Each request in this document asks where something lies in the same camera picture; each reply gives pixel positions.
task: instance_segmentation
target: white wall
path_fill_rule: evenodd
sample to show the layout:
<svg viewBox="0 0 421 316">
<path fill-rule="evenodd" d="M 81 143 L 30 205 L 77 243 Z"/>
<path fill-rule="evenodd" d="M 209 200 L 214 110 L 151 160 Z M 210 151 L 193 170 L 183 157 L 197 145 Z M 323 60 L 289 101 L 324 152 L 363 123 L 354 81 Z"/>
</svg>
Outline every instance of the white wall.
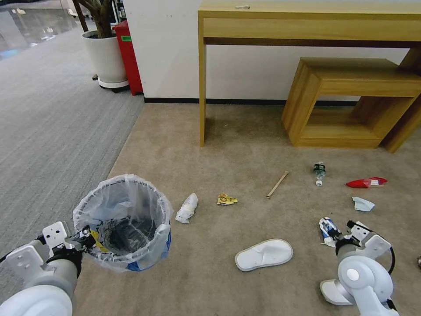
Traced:
<svg viewBox="0 0 421 316">
<path fill-rule="evenodd" d="M 200 3 L 201 0 L 124 0 L 146 97 L 199 97 L 197 9 Z M 207 97 L 286 99 L 300 57 L 384 57 L 399 63 L 406 51 L 208 46 Z"/>
</svg>

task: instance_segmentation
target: trash bin liner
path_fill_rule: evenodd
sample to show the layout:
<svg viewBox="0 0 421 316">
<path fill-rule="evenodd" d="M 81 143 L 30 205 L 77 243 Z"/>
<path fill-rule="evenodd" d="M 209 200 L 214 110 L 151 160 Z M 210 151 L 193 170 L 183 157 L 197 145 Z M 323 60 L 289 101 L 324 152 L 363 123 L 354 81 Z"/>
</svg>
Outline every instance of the trash bin liner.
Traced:
<svg viewBox="0 0 421 316">
<path fill-rule="evenodd" d="M 116 271 L 142 271 L 166 258 L 171 243 L 170 202 L 133 174 L 101 182 L 73 211 L 75 230 L 89 224 L 96 247 L 88 253 Z"/>
</svg>

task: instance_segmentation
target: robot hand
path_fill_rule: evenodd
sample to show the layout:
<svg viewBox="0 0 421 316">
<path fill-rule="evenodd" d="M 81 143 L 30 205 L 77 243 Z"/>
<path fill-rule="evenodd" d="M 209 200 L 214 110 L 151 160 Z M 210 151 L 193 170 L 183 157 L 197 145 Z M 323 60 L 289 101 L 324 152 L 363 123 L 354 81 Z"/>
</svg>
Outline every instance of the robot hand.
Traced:
<svg viewBox="0 0 421 316">
<path fill-rule="evenodd" d="M 82 254 L 95 247 L 96 241 L 89 226 L 68 236 L 65 223 L 54 223 L 37 239 L 0 259 L 24 279 L 24 290 L 0 306 L 0 316 L 72 315 Z"/>
<path fill-rule="evenodd" d="M 360 222 L 348 222 L 351 237 L 338 231 L 329 235 L 336 240 L 338 279 L 320 283 L 320 290 L 334 305 L 356 304 L 362 316 L 398 316 L 390 300 L 393 282 L 390 274 L 395 265 L 391 244 Z M 389 272 L 375 259 L 386 251 L 392 252 Z"/>
</svg>

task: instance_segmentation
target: litter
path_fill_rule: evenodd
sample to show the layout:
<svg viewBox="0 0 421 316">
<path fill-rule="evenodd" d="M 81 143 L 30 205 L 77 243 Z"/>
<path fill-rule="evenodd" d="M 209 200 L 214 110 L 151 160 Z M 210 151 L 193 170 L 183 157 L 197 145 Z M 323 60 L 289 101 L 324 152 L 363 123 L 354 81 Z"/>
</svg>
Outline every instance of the litter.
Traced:
<svg viewBox="0 0 421 316">
<path fill-rule="evenodd" d="M 285 171 L 284 174 L 281 176 L 279 181 L 275 184 L 275 186 L 272 188 L 272 190 L 266 195 L 267 199 L 270 199 L 272 194 L 275 192 L 275 190 L 279 187 L 281 182 L 285 179 L 286 175 L 288 174 L 288 171 Z"/>
<path fill-rule="evenodd" d="M 237 202 L 238 200 L 235 197 L 229 197 L 225 193 L 221 193 L 218 196 L 218 202 L 216 204 L 217 205 L 231 205 Z"/>
<path fill-rule="evenodd" d="M 348 182 L 346 185 L 352 188 L 369 188 L 369 187 L 383 187 L 387 182 L 386 179 L 379 177 L 372 177 L 367 179 L 359 179 Z"/>
<path fill-rule="evenodd" d="M 323 185 L 323 177 L 326 175 L 326 166 L 323 162 L 314 164 L 313 172 L 316 175 L 316 185 L 321 187 Z"/>
<path fill-rule="evenodd" d="M 329 232 L 335 230 L 338 234 L 341 234 L 339 228 L 333 223 L 330 217 L 321 218 L 319 220 L 319 226 L 324 241 L 322 244 L 335 248 L 335 240 L 329 236 Z"/>
<path fill-rule="evenodd" d="M 357 211 L 369 212 L 376 206 L 376 204 L 360 197 L 353 197 L 352 200 L 355 203 L 354 209 Z"/>
<path fill-rule="evenodd" d="M 293 257 L 293 248 L 283 239 L 269 239 L 240 251 L 235 256 L 235 264 L 241 271 L 278 266 Z"/>
<path fill-rule="evenodd" d="M 197 195 L 191 193 L 189 197 L 184 201 L 181 208 L 178 210 L 175 220 L 180 223 L 189 224 L 189 218 L 193 216 L 194 211 L 197 207 Z"/>
</svg>

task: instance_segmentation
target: white plant pot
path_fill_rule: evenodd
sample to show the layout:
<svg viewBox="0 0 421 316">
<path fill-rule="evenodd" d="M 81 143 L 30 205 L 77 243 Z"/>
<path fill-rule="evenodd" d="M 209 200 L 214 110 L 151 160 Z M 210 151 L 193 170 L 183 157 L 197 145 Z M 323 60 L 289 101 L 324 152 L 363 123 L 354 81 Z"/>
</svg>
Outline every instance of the white plant pot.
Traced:
<svg viewBox="0 0 421 316">
<path fill-rule="evenodd" d="M 93 63 L 98 82 L 104 88 L 120 88 L 128 85 L 126 71 L 117 37 L 92 38 L 96 31 L 82 34 L 86 49 Z"/>
</svg>

